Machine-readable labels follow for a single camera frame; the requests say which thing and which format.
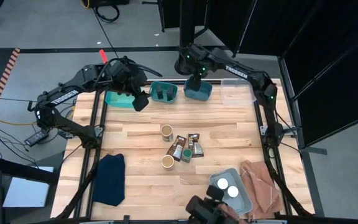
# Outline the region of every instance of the teal basket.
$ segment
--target teal basket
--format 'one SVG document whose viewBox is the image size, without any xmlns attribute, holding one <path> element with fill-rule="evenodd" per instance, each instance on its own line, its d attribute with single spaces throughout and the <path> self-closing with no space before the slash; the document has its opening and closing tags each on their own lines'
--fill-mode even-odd
<svg viewBox="0 0 358 224">
<path fill-rule="evenodd" d="M 212 92 L 212 85 L 208 82 L 201 81 L 201 86 L 198 91 L 191 90 L 187 87 L 189 79 L 186 80 L 185 83 L 185 96 L 201 101 L 207 101 Z"/>
<path fill-rule="evenodd" d="M 160 85 L 161 89 L 162 89 L 162 95 L 163 98 L 160 100 L 157 96 L 157 91 L 155 91 L 156 89 L 156 85 Z M 173 98 L 171 101 L 168 101 L 167 99 L 167 91 L 168 89 L 172 87 L 173 88 Z M 174 103 L 175 100 L 177 99 L 177 93 L 178 93 L 178 87 L 174 84 L 171 83 L 165 83 L 165 82 L 153 82 L 150 85 L 150 96 L 152 97 L 152 99 L 154 101 L 158 101 L 158 102 L 162 102 L 162 103 Z"/>
<path fill-rule="evenodd" d="M 106 95 L 106 103 L 113 107 L 133 108 L 132 102 L 135 100 L 134 96 L 126 96 L 125 94 L 118 95 L 116 92 L 108 91 Z"/>
</svg>

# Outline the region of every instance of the gray floor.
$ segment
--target gray floor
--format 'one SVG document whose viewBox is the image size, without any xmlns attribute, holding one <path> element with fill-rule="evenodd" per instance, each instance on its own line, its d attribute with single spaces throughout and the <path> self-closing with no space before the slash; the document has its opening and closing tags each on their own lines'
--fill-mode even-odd
<svg viewBox="0 0 358 224">
<path fill-rule="evenodd" d="M 130 5 L 119 8 L 121 17 L 118 21 L 103 24 L 113 46 L 178 45 L 178 29 L 161 33 L 156 6 L 141 5 L 140 0 L 132 0 Z M 198 37 L 196 42 L 222 45 L 210 31 Z M 108 46 L 92 11 L 83 9 L 76 0 L 10 0 L 5 1 L 0 10 L 0 47 L 40 49 Z M 177 52 L 119 52 L 119 55 L 126 55 L 137 63 L 159 71 L 164 78 L 184 78 L 173 69 Z M 280 78 L 275 57 L 240 55 L 236 59 L 250 67 L 266 70 L 272 78 Z M 20 54 L 2 94 L 2 98 L 13 100 L 0 101 L 0 119 L 17 123 L 33 121 L 34 114 L 26 110 L 27 101 L 35 100 L 44 90 L 55 88 L 58 82 L 71 79 L 82 66 L 100 61 L 97 53 Z M 209 78 L 221 77 L 231 75 L 226 72 L 209 75 Z M 20 141 L 34 132 L 31 126 L 17 127 L 0 123 L 0 128 Z M 59 159 L 50 158 L 61 159 L 65 144 L 66 141 L 58 137 L 48 144 L 32 147 L 28 155 L 36 161 L 51 162 L 43 165 L 57 166 Z M 326 216 L 358 218 L 358 125 L 317 146 L 328 150 L 328 156 L 311 156 Z M 1 143 L 0 149 L 5 159 L 28 164 L 28 161 L 16 157 Z M 51 206 L 50 200 L 44 209 L 23 212 L 25 215 L 12 217 L 10 221 L 25 223 L 46 220 Z"/>
</svg>

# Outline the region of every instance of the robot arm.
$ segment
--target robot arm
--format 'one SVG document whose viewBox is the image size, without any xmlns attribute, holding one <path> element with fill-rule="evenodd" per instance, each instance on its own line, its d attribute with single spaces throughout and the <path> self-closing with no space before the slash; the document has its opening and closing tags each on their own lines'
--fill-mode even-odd
<svg viewBox="0 0 358 224">
<path fill-rule="evenodd" d="M 30 102 L 28 110 L 34 111 L 40 128 L 46 131 L 52 128 L 61 129 L 78 136 L 83 147 L 96 148 L 99 141 L 94 127 L 81 126 L 63 117 L 55 107 L 80 93 L 108 90 L 133 95 L 134 109 L 141 111 L 149 103 L 149 95 L 140 90 L 147 81 L 144 70 L 162 77 L 158 72 L 138 65 L 127 57 L 114 58 L 105 64 L 86 65 L 70 81 L 59 83 L 55 89 L 39 95 L 35 106 L 31 108 Z"/>
<path fill-rule="evenodd" d="M 242 65 L 226 53 L 215 48 L 211 52 L 204 47 L 191 44 L 180 50 L 181 69 L 193 74 L 188 82 L 188 88 L 198 91 L 201 78 L 207 76 L 208 71 L 227 70 L 232 74 L 247 80 L 253 88 L 258 103 L 264 107 L 267 120 L 267 134 L 265 142 L 271 146 L 278 146 L 283 136 L 283 126 L 275 119 L 277 87 L 265 71 L 255 70 Z"/>
</svg>

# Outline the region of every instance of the dark blue cloth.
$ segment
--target dark blue cloth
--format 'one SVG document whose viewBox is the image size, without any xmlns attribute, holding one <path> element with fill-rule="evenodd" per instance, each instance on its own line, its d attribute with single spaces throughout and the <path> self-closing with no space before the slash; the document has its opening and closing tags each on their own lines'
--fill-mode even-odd
<svg viewBox="0 0 358 224">
<path fill-rule="evenodd" d="M 94 181 L 93 201 L 106 205 L 119 205 L 125 199 L 124 156 L 107 155 L 100 160 Z"/>
</svg>

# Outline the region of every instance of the wooden tabletop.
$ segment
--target wooden tabletop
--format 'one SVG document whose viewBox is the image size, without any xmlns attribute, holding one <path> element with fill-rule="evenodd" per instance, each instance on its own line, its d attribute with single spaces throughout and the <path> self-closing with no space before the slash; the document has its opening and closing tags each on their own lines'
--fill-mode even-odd
<svg viewBox="0 0 358 224">
<path fill-rule="evenodd" d="M 290 123 L 282 85 L 280 80 L 274 82 L 278 86 L 277 111 Z M 172 105 L 150 99 L 141 112 L 108 108 L 101 158 L 106 154 L 124 155 L 125 200 L 117 207 L 95 202 L 92 220 L 122 220 L 124 215 L 130 215 L 132 220 L 188 218 L 186 204 L 194 195 L 201 198 L 206 195 L 211 174 L 228 168 L 239 170 L 239 164 L 244 160 L 264 160 L 253 105 L 223 106 L 220 85 L 213 86 L 206 102 L 189 99 L 184 96 L 182 86 L 178 89 L 177 100 Z M 78 96 L 73 116 L 75 122 L 90 123 L 93 99 L 94 93 Z M 102 102 L 103 97 L 99 102 L 97 121 L 100 120 Z M 162 140 L 160 127 L 163 124 L 173 127 L 174 137 L 200 133 L 205 156 L 192 158 L 189 164 L 175 162 L 173 170 L 164 170 L 160 161 L 172 142 Z M 296 147 L 294 138 L 284 137 L 283 142 Z M 65 156 L 78 145 L 79 139 L 69 140 Z M 314 212 L 299 153 L 284 145 L 279 150 L 288 188 L 309 212 Z M 90 155 L 88 169 L 93 156 L 94 152 Z M 84 149 L 79 149 L 62 165 L 51 217 L 62 212 L 77 191 L 83 159 Z M 88 192 L 85 192 L 81 216 L 85 215 L 87 199 Z"/>
</svg>

